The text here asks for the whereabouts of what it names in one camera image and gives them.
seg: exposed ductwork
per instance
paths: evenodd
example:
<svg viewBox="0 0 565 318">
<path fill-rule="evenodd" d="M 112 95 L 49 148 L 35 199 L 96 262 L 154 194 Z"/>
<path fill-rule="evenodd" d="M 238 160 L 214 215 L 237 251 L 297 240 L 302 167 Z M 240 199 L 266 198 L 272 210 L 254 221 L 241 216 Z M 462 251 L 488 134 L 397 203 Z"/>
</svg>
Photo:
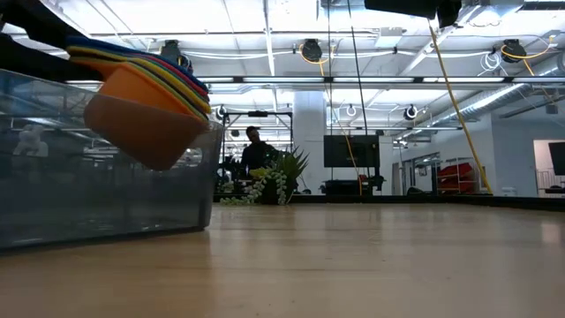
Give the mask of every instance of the exposed ductwork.
<svg viewBox="0 0 565 318">
<path fill-rule="evenodd" d="M 550 57 L 542 63 L 533 67 L 537 76 L 565 76 L 565 53 L 560 53 L 555 57 Z M 531 76 L 527 71 L 521 72 L 517 77 Z M 522 95 L 532 90 L 530 84 L 513 84 L 499 88 L 494 91 L 478 93 L 459 104 L 461 114 L 464 119 L 478 118 L 500 107 L 506 106 L 523 98 Z M 422 126 L 446 124 L 452 119 L 456 119 L 453 110 L 447 110 L 437 116 L 433 122 L 425 121 Z"/>
</svg>

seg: pillar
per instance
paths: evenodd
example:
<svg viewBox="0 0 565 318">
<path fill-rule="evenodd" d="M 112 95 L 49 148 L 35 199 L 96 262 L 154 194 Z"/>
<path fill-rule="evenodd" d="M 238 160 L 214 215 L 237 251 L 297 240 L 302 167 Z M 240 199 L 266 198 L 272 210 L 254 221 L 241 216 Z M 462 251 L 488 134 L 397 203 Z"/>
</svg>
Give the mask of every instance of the pillar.
<svg viewBox="0 0 565 318">
<path fill-rule="evenodd" d="M 324 92 L 295 92 L 293 105 L 294 145 L 308 154 L 308 166 L 302 177 L 312 194 L 321 194 L 320 186 L 328 179 L 324 168 L 324 133 L 326 132 L 326 99 Z M 304 190 L 298 180 L 298 190 Z"/>
</svg>

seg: black monitor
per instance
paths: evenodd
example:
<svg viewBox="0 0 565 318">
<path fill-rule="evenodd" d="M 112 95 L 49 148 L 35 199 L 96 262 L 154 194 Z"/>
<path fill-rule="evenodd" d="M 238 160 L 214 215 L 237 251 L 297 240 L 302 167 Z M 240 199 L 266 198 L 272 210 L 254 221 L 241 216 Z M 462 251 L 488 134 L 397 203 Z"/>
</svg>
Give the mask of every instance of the black monitor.
<svg viewBox="0 0 565 318">
<path fill-rule="evenodd" d="M 348 139 L 355 164 L 360 168 L 380 167 L 378 135 L 326 135 L 324 136 L 324 167 L 353 167 Z"/>
<path fill-rule="evenodd" d="M 549 143 L 549 152 L 554 163 L 555 176 L 565 176 L 565 142 Z"/>
</svg>

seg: ceiling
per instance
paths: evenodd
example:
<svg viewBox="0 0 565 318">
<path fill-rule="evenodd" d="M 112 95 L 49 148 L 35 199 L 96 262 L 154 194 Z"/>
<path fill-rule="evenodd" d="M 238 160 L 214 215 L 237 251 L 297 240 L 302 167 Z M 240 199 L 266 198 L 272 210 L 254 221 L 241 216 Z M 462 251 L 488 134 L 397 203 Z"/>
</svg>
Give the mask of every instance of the ceiling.
<svg viewBox="0 0 565 318">
<path fill-rule="evenodd" d="M 197 77 L 320 76 L 321 71 L 325 76 L 357 76 L 357 69 L 361 76 L 441 76 L 425 19 L 367 11 L 358 7 L 359 1 L 355 0 L 352 19 L 343 7 L 333 8 L 328 15 L 317 0 L 42 1 L 67 23 L 95 39 L 151 52 L 158 52 L 165 40 L 179 40 L 179 47 L 192 60 Z M 440 31 L 440 48 L 450 76 L 498 76 L 500 67 L 489 72 L 484 64 L 493 47 L 500 48 L 505 39 L 519 39 L 528 54 L 542 52 L 548 46 L 551 31 L 565 27 L 564 15 L 563 11 L 516 11 L 500 16 L 485 8 L 468 7 L 460 12 L 461 27 L 440 31 L 437 21 L 432 21 L 432 25 Z M 25 32 L 15 26 L 7 25 L 3 32 L 28 47 L 66 57 L 60 49 L 27 39 Z M 531 64 L 561 51 L 565 36 L 561 31 L 553 34 L 556 36 L 552 48 L 532 59 Z M 311 38 L 319 41 L 325 58 L 333 50 L 322 70 L 318 64 L 306 63 L 299 52 L 293 52 Z M 522 63 L 502 62 L 501 67 L 510 75 L 524 70 Z M 253 87 L 244 93 L 230 92 L 229 85 L 212 87 L 212 92 L 217 88 L 211 95 L 212 106 L 223 105 L 229 110 L 291 110 L 294 99 L 292 87 Z M 455 91 L 457 99 L 477 92 Z M 375 125 L 407 125 L 402 114 L 409 104 L 429 110 L 426 116 L 450 105 L 443 86 L 410 90 L 364 88 L 363 96 L 367 123 Z M 356 110 L 361 107 L 357 88 L 335 89 L 332 105 L 338 108 L 340 123 L 362 124 L 360 111 L 355 116 L 347 114 L 350 105 Z M 261 123 L 247 118 L 240 122 L 253 123 L 277 125 L 275 119 L 262 119 Z"/>
</svg>

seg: man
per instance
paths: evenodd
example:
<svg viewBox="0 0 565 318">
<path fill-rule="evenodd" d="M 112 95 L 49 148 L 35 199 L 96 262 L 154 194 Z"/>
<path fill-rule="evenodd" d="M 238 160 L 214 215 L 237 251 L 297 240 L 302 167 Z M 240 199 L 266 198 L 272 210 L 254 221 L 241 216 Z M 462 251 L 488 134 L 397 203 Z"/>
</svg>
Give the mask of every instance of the man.
<svg viewBox="0 0 565 318">
<path fill-rule="evenodd" d="M 270 161 L 270 157 L 276 154 L 275 148 L 266 144 L 265 141 L 261 141 L 257 128 L 249 126 L 245 129 L 245 133 L 251 145 L 245 147 L 244 153 L 241 155 L 242 167 L 247 171 L 265 167 Z"/>
</svg>

